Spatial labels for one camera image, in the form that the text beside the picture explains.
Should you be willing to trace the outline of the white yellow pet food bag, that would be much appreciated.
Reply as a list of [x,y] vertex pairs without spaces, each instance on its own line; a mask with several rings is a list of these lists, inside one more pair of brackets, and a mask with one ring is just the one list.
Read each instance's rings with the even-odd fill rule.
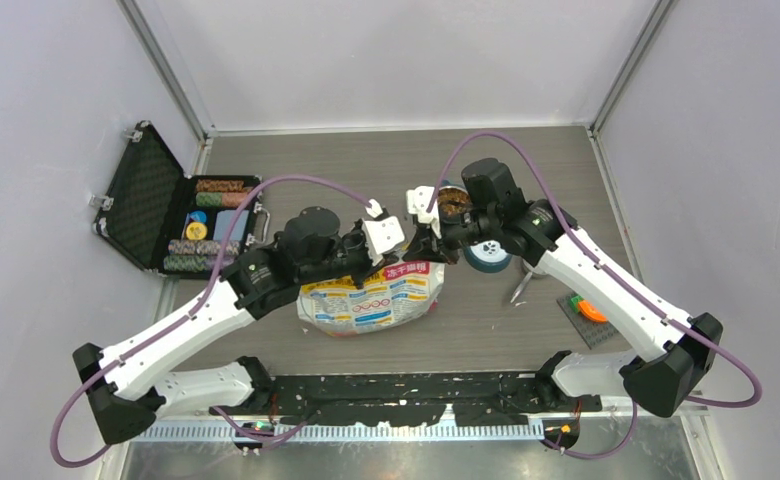
[[441,263],[397,262],[367,278],[361,289],[349,276],[303,286],[297,314],[334,337],[374,333],[425,316],[436,307],[444,281]]

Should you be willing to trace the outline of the metal food scoop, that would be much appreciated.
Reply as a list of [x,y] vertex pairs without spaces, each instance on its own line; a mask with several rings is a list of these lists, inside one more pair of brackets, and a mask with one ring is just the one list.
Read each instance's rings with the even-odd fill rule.
[[529,262],[526,260],[521,261],[521,267],[523,272],[523,277],[520,280],[520,282],[517,284],[515,289],[513,290],[510,300],[510,303],[515,303],[519,297],[523,294],[523,292],[528,287],[529,283],[532,280],[544,278],[548,276],[548,273],[544,270],[542,270],[539,267],[532,266]]

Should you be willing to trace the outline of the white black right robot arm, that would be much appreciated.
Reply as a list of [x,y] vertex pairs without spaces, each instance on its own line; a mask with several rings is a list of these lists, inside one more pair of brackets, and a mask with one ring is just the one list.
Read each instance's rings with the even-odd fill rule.
[[543,406],[557,411],[585,395],[627,396],[655,416],[672,416],[710,371],[722,324],[652,292],[595,244],[548,187],[543,198],[526,199],[499,160],[468,165],[462,181],[469,200],[454,215],[441,213],[438,188],[407,191],[416,226],[407,259],[453,263],[463,247],[497,242],[589,301],[629,344],[623,352],[554,355],[537,372]]

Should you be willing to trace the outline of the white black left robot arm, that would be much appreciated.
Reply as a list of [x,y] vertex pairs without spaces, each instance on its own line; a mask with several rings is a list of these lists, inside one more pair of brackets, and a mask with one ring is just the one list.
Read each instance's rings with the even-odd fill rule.
[[398,219],[387,211],[356,221],[343,234],[333,211],[309,207],[271,244],[249,249],[221,269],[195,300],[118,344],[77,348],[73,363],[102,440],[124,443],[159,418],[207,407],[264,412],[273,389],[256,358],[189,372],[177,366],[294,303],[304,285],[348,277],[362,286],[403,241]]

